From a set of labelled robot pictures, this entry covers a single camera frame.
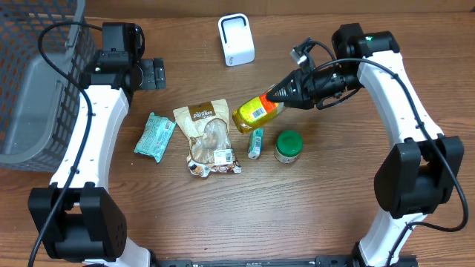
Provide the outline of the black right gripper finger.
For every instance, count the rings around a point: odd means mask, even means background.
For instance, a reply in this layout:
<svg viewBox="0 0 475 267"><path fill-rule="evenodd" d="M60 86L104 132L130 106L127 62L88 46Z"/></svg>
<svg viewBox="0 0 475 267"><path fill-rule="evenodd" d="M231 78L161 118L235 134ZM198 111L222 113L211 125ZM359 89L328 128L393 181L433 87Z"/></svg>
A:
<svg viewBox="0 0 475 267"><path fill-rule="evenodd" d="M293 70L281 82L274 85L269 91L268 96L290 96L293 94L294 78L298 70Z"/></svg>
<svg viewBox="0 0 475 267"><path fill-rule="evenodd" d="M266 94L266 97L269 101L281 103L286 108L297 108L297 95L292 90L270 91Z"/></svg>

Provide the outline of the yellow liquid plastic bottle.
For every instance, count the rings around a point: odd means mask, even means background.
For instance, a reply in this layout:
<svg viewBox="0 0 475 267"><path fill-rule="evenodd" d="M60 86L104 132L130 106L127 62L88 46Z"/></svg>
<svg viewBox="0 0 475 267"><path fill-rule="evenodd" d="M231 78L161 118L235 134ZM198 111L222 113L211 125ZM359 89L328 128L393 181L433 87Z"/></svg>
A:
<svg viewBox="0 0 475 267"><path fill-rule="evenodd" d="M242 134L264 126L285 111L283 102L268 100L266 95L271 89L245 102L233 112L233 122Z"/></svg>

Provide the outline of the green lid jar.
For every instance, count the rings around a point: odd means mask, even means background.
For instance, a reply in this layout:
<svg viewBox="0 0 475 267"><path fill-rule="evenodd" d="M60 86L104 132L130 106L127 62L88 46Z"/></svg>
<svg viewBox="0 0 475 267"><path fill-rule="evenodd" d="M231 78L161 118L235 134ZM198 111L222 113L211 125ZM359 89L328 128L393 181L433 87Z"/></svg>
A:
<svg viewBox="0 0 475 267"><path fill-rule="evenodd" d="M282 131L275 143L275 158L286 164L294 162L303 146L304 141L297 131Z"/></svg>

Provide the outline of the small teal gum pack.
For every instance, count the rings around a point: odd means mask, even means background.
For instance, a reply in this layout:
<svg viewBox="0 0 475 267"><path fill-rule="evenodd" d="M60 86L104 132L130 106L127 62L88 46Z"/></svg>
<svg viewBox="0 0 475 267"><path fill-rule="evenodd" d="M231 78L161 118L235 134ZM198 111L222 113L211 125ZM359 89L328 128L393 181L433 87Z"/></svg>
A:
<svg viewBox="0 0 475 267"><path fill-rule="evenodd" d="M251 132L249 139L248 158L257 159L262 152L263 128Z"/></svg>

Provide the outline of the green wet wipes pack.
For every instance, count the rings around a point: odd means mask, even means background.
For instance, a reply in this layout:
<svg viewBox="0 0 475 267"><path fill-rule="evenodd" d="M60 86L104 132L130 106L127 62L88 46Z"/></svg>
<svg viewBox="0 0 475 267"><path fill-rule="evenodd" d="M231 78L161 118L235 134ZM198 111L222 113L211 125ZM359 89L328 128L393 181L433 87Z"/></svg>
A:
<svg viewBox="0 0 475 267"><path fill-rule="evenodd" d="M162 161L176 123L166 117L149 114L144 131L135 146L134 153L153 157L156 163Z"/></svg>

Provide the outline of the beige snack pouch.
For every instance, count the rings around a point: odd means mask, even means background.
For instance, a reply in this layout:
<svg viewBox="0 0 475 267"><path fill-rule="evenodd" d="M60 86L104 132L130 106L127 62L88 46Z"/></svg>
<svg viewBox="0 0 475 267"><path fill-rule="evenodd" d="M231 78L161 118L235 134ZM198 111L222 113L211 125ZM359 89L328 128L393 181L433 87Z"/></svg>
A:
<svg viewBox="0 0 475 267"><path fill-rule="evenodd" d="M186 161L191 174L207 178L211 173L242 172L229 138L229 107L225 99L177 108L173 114L189 141Z"/></svg>

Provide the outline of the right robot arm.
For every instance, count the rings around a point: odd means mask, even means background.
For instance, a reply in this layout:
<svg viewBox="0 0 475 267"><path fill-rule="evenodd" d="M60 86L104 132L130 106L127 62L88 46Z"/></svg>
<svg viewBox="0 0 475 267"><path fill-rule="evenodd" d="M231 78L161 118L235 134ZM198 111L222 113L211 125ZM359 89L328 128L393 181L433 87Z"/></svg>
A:
<svg viewBox="0 0 475 267"><path fill-rule="evenodd" d="M415 227L460 192L456 178L464 147L430 118L404 69L400 47L388 31L365 33L343 24L332 35L332 59L315 65L305 40L292 50L298 69L267 94L289 108L325 109L365 89L386 130L390 152L374 177L379 211L348 256L319 256L318 266L415 266L400 251Z"/></svg>

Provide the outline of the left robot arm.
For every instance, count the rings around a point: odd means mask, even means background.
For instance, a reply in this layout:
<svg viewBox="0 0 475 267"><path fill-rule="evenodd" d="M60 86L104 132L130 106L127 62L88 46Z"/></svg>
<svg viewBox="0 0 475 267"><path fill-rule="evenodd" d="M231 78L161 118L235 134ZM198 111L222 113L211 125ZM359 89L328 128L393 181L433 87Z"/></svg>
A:
<svg viewBox="0 0 475 267"><path fill-rule="evenodd" d="M29 256L32 266L41 246L52 259L86 266L158 266L155 253L127 235L124 213L108 192L117 134L134 92L140 89L145 36L134 23L105 22L102 49L77 79L41 57L80 92L79 112L66 153L46 188L33 188L28 209L39 232Z"/></svg>

